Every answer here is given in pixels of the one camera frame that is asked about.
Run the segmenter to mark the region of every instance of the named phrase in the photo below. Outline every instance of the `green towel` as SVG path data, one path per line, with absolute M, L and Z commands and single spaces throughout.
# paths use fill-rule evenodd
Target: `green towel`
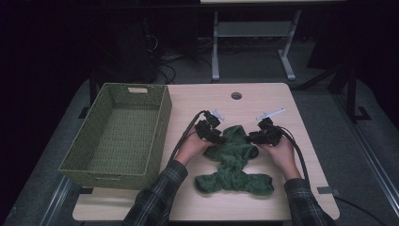
M 208 148 L 204 155 L 220 162 L 217 172 L 197 176 L 197 190 L 208 194 L 218 190 L 246 191 L 255 195 L 270 195 L 274 188 L 272 178 L 266 174 L 246 174 L 243 172 L 248 160 L 258 156 L 258 148 L 245 140 L 243 126 L 234 125 L 223 131 L 224 144 Z

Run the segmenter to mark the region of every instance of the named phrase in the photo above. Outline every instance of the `hand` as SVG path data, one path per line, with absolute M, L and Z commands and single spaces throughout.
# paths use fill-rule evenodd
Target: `hand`
M 174 157 L 175 160 L 181 162 L 185 166 L 187 166 L 188 162 L 190 162 L 193 158 L 205 152 L 208 147 L 215 145 L 210 141 L 201 139 L 197 135 L 194 126 L 195 125 L 191 127 L 182 146 Z
M 286 181 L 301 178 L 295 164 L 294 147 L 290 140 L 283 136 L 275 147 L 269 144 L 258 144 L 258 147 L 266 150 L 273 159 L 276 166 L 282 171 Z

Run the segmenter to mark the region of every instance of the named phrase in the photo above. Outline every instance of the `round hole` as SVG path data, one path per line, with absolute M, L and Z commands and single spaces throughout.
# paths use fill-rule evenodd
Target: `round hole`
M 234 92 L 234 93 L 231 94 L 231 97 L 234 100 L 240 100 L 241 98 L 243 98 L 243 95 L 241 93 L 239 93 L 239 92 Z

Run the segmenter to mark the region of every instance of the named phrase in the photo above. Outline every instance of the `plaid shirt sleeve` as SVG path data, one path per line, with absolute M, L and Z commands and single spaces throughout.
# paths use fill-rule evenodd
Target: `plaid shirt sleeve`
M 155 183 L 138 193 L 135 205 L 122 222 L 122 226 L 168 225 L 174 197 L 187 174 L 183 164 L 176 160 L 170 162 Z
M 295 226 L 335 225 L 334 220 L 323 211 L 304 179 L 291 179 L 284 185 Z

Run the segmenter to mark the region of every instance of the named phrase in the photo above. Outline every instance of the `green basket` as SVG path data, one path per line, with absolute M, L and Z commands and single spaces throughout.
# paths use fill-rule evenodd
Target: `green basket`
M 81 186 L 140 190 L 159 174 L 167 86 L 105 83 L 59 170 Z

